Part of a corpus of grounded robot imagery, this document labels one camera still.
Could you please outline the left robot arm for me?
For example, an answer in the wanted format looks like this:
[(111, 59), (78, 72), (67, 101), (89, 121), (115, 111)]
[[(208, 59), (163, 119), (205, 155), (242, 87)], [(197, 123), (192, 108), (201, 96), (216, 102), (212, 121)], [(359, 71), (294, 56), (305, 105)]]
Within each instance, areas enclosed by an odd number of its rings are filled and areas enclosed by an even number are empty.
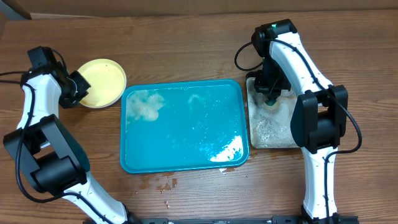
[(36, 203), (68, 200), (94, 223), (140, 223), (95, 180), (84, 149), (58, 117), (58, 108), (77, 105), (90, 84), (77, 71), (38, 68), (22, 73), (18, 85), (25, 94), (22, 118), (3, 144), (21, 193)]

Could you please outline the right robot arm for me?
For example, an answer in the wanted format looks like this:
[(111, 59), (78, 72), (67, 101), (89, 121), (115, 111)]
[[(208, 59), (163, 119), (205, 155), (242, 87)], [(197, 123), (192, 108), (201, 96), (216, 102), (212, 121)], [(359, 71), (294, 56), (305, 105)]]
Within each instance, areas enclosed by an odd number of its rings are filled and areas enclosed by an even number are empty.
[(246, 75), (251, 145), (299, 147), (305, 163), (301, 214), (289, 223), (356, 223), (338, 214), (333, 190), (346, 131), (346, 88), (322, 75), (289, 19), (257, 27), (251, 43), (262, 58)]

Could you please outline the yellow green sponge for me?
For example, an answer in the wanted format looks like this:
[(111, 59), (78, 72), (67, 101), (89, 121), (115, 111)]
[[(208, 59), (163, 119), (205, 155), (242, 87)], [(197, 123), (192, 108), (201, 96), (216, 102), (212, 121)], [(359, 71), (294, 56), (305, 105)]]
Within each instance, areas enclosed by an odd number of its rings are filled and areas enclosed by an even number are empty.
[(266, 100), (263, 102), (263, 107), (266, 110), (273, 111), (279, 107), (279, 102), (277, 100)]

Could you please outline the black soapy water tray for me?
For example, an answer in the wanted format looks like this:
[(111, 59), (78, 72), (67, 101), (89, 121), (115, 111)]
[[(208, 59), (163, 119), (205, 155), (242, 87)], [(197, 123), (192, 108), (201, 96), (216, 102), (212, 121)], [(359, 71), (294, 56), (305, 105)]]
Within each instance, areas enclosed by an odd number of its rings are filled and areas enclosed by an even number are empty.
[(276, 102), (269, 106), (264, 94), (255, 90), (254, 72), (246, 75), (246, 92), (251, 145), (256, 149), (296, 148), (290, 121), (297, 101), (293, 90), (282, 90)]

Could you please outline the teal plastic tray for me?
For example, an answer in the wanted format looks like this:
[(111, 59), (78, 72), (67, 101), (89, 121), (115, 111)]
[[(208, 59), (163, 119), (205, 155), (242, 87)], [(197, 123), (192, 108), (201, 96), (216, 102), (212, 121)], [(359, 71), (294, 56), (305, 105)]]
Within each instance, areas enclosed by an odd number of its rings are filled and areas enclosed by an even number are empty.
[(121, 97), (120, 165), (130, 174), (237, 167), (248, 157), (234, 80), (134, 85)]

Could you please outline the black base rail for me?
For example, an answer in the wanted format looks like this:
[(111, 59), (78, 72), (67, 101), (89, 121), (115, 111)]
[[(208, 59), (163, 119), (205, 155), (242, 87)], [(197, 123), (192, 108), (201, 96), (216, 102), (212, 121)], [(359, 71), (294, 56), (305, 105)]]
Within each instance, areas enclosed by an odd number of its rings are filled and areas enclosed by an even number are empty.
[[(240, 218), (240, 219), (184, 219), (184, 220), (168, 220), (166, 218), (145, 218), (141, 220), (143, 224), (299, 224), (312, 223), (305, 221), (301, 216), (285, 216), (276, 215), (272, 218)], [(326, 223), (324, 221), (316, 221), (313, 223)], [(334, 224), (359, 224), (358, 217), (338, 217), (332, 218), (330, 223)]]

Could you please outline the yellow-green plate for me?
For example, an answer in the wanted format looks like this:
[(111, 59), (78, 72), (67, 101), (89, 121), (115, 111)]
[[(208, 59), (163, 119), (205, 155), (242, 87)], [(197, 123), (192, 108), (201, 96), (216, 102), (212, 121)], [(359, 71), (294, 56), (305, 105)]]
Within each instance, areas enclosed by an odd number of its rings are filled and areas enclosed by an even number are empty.
[(80, 104), (88, 108), (105, 108), (117, 102), (127, 85), (123, 68), (113, 60), (99, 58), (82, 65), (78, 72), (91, 85)]

